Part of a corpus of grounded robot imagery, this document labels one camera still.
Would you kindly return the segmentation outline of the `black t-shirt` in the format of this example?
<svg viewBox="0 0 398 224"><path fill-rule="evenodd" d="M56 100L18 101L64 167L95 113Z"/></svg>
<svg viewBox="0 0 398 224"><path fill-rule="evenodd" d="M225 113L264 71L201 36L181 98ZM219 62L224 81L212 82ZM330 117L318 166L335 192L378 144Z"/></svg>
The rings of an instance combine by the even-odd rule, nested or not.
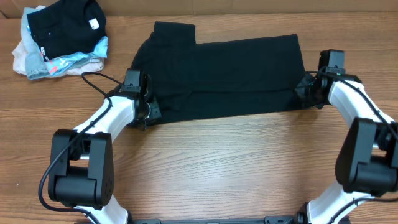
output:
<svg viewBox="0 0 398 224"><path fill-rule="evenodd" d="M148 73L161 123L299 110L295 34L198 44L195 26L156 22L131 67Z"/></svg>

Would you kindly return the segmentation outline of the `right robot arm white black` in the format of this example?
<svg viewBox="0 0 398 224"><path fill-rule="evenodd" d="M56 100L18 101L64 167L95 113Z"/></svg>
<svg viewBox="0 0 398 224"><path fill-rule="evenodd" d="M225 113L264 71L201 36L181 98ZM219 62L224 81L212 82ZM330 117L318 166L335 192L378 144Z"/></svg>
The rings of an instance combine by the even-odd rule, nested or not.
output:
<svg viewBox="0 0 398 224"><path fill-rule="evenodd" d="M349 223L348 214L366 202L397 191L397 122L367 95L362 81L344 68L342 50L320 52L318 69L295 88L303 106L334 106L349 126L335 163L335 181L305 203L292 223Z"/></svg>

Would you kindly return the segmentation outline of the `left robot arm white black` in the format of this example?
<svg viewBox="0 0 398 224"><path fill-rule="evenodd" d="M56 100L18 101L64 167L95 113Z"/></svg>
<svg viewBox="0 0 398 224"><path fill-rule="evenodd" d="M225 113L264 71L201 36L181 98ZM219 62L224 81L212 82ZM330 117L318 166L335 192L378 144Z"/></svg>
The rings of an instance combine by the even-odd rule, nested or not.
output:
<svg viewBox="0 0 398 224"><path fill-rule="evenodd" d="M103 104L88 120L54 133L39 200L51 211L82 213L90 223L132 223L113 194L113 142L126 126L145 130L161 112L152 78L140 70L127 70L124 81L99 93Z"/></svg>

